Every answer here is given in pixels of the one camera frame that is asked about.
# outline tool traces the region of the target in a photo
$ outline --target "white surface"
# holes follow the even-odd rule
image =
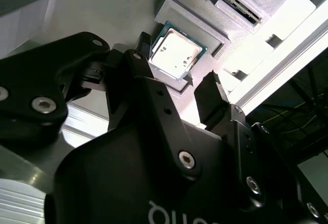
[[[222,64],[229,62],[229,57],[236,49],[248,41],[250,33],[234,23],[224,13],[215,10],[213,4],[207,0],[179,1],[208,19],[232,42],[219,60],[213,60],[210,56],[205,55],[201,63],[195,65],[192,69],[192,77],[197,86],[203,76],[212,69],[220,72]],[[110,45],[123,43],[132,46],[140,32],[151,33],[154,30],[156,26],[154,8],[157,2],[158,0],[57,0],[48,30],[36,37],[35,40],[40,44],[45,44],[76,32],[91,31]],[[285,0],[254,0],[254,2],[261,5],[269,15],[273,15]],[[271,35],[264,35],[262,41],[269,36]],[[252,55],[243,56],[253,61]],[[182,99],[174,97],[173,100],[179,113],[186,113],[188,104],[194,102],[193,91],[186,93]],[[108,116],[104,94],[93,91],[91,95],[76,101],[76,103],[98,114]]]
[[[0,0],[0,57],[41,33],[55,0]]]
[[[289,4],[289,9],[291,11],[294,11],[294,8],[295,5],[293,5],[293,3]],[[287,8],[284,7],[282,7],[281,10],[279,9],[269,22],[258,31],[255,37],[258,39],[266,39],[268,35],[272,35],[272,33],[278,33],[284,37],[288,35],[289,32],[284,33],[276,24],[276,18],[278,18],[281,23],[284,18],[284,11],[286,10]],[[274,51],[271,53],[268,52],[259,59],[255,58],[260,64],[228,95],[229,101],[240,106],[245,114],[249,114],[324,50],[328,46],[328,41],[318,41],[318,37],[321,36],[319,33],[314,32],[328,19],[327,11],[328,1],[326,0],[303,22],[300,22],[299,14],[295,13],[295,19],[297,19],[295,21],[300,23],[300,25],[294,25],[295,30]],[[293,14],[289,13],[287,16],[289,18],[285,17],[285,19],[290,22],[292,20],[290,17],[293,16]],[[243,55],[245,53],[246,51],[244,50],[236,53],[236,55]]]
[[[323,153],[320,153],[302,162],[298,167],[321,196],[322,200],[328,205],[328,158]]]

